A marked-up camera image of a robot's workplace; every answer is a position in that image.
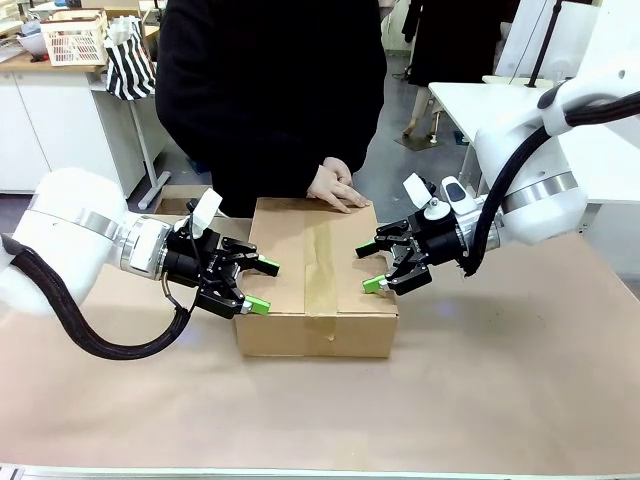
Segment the brown tape strip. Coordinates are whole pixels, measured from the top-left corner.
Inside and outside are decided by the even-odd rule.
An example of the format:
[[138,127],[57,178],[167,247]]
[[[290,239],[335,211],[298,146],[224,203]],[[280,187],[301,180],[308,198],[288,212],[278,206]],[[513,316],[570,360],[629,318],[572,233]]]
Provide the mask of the brown tape strip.
[[305,217],[305,329],[310,355],[333,356],[338,316],[330,224],[322,215]]

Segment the person in black sweater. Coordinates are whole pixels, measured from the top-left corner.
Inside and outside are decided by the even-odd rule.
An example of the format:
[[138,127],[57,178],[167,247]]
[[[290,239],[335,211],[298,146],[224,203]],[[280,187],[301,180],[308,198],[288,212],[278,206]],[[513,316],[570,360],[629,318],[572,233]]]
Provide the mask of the person in black sweater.
[[167,0],[155,103],[205,164],[223,213],[308,198],[323,106],[339,81],[386,76],[379,0]]

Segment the small open cardboard box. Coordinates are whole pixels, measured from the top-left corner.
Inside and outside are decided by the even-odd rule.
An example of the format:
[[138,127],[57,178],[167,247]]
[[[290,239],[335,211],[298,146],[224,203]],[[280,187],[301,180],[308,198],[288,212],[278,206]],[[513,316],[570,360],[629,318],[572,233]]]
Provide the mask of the small open cardboard box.
[[209,189],[207,185],[165,185],[158,197],[154,210],[157,215],[184,216],[189,213],[187,204],[199,200]]

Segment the brown cardboard shipping box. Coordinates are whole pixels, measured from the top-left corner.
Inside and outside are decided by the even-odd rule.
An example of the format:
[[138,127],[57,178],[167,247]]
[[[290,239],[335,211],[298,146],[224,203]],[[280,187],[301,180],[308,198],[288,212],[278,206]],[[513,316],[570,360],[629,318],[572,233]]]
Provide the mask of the brown cardboard shipping box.
[[398,325],[393,295],[366,294],[362,282],[387,270],[386,258],[363,259],[355,249],[372,239],[378,226],[372,206],[349,214],[314,200],[261,198],[256,203],[249,240],[267,259],[279,264],[276,277],[246,271],[242,289],[271,303],[267,315],[235,320],[238,345],[246,356],[310,355],[305,329],[305,217],[322,215],[330,224],[338,316],[332,357],[386,358]]

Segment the person's left hand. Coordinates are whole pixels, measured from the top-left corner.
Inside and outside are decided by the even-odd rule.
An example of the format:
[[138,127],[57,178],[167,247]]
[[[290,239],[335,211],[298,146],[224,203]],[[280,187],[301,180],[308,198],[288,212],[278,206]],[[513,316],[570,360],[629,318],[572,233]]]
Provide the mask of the person's left hand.
[[327,157],[318,167],[307,189],[307,197],[323,201],[333,209],[349,214],[351,206],[365,208],[371,204],[352,184],[352,174],[348,166],[338,158]]

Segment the figure in black dress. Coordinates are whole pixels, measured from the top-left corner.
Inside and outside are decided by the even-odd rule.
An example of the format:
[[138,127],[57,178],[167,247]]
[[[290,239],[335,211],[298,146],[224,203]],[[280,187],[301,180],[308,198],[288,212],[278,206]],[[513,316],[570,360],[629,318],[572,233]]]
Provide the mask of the figure in black dress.
[[413,45],[405,71],[417,88],[408,125],[398,143],[420,151],[438,144],[442,107],[432,83],[478,83],[493,71],[501,24],[519,0],[409,0],[401,30]]

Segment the black pole stand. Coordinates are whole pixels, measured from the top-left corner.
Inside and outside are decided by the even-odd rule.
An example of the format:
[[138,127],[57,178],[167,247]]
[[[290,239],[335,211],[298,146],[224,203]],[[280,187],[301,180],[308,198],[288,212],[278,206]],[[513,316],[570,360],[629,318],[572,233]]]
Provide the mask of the black pole stand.
[[543,37],[541,46],[540,46],[540,50],[538,53],[538,56],[536,58],[531,76],[529,78],[529,81],[525,84],[525,86],[527,88],[535,88],[536,87],[536,82],[545,58],[545,55],[547,53],[547,50],[549,48],[549,44],[551,42],[551,38],[553,36],[555,27],[556,27],[556,23],[558,20],[558,17],[560,15],[560,12],[562,10],[562,3],[564,0],[555,0],[554,6],[552,8],[552,13],[551,13],[551,17],[545,32],[545,35]]

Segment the white red plastic crate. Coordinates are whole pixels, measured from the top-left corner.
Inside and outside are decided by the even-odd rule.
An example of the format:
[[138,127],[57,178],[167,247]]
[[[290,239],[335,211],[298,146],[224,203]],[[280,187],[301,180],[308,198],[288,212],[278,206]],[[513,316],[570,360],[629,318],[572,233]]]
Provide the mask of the white red plastic crate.
[[104,66],[108,19],[104,9],[57,10],[40,22],[53,66]]

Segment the black white striped bag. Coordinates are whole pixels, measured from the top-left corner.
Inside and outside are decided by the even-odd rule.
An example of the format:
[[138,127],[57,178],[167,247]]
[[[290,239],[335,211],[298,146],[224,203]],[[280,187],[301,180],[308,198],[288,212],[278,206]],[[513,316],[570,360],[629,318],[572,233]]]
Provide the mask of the black white striped bag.
[[108,56],[108,93],[126,101],[147,98],[155,93],[155,67],[144,44],[138,17],[114,18],[107,28],[104,47]]

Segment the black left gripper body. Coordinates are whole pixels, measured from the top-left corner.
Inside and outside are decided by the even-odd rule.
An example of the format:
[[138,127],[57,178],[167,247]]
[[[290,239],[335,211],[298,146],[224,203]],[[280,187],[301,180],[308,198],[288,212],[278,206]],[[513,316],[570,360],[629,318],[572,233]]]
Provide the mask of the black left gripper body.
[[235,284],[224,274],[223,258],[230,256],[238,240],[211,229],[193,239],[185,229],[171,232],[165,242],[165,276],[168,282],[202,288],[207,294],[237,300]]

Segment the large white table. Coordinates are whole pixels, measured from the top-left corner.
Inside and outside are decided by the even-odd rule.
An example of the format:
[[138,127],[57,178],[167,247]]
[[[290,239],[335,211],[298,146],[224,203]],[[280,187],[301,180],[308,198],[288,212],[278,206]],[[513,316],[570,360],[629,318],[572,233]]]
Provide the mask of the large white table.
[[[432,83],[429,89],[470,141],[476,132],[540,89],[506,84]],[[640,204],[640,120],[578,127],[559,137],[578,183],[594,203]]]

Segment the person's left forearm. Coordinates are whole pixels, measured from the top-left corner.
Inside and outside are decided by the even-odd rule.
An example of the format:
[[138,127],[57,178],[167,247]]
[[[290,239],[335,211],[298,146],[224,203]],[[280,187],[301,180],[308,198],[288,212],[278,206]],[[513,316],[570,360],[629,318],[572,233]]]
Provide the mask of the person's left forearm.
[[384,72],[353,84],[339,81],[323,106],[321,154],[360,170],[377,131],[384,104]]

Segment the white cabinet wooden top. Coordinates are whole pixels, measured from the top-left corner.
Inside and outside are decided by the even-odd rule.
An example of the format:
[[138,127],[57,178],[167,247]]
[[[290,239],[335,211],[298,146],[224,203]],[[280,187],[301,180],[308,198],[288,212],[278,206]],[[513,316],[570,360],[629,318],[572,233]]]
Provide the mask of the white cabinet wooden top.
[[121,186],[90,89],[96,66],[54,67],[23,53],[0,63],[0,193],[80,168]]

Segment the white board panel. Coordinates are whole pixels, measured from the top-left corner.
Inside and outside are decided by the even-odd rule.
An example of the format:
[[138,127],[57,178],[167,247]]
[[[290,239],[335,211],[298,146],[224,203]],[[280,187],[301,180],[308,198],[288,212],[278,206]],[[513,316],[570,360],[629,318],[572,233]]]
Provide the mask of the white board panel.
[[[555,0],[520,0],[495,74],[530,78]],[[580,68],[599,8],[564,0],[538,78],[557,82],[574,77]]]

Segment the white desk gray leg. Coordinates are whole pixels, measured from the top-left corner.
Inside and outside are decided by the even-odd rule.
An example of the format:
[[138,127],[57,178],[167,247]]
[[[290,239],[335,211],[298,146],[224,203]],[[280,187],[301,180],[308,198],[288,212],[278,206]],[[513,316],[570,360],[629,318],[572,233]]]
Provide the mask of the white desk gray leg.
[[155,167],[169,141],[157,117],[155,97],[120,100],[107,92],[105,72],[88,77],[116,178],[125,196],[146,211],[171,178],[169,171]]

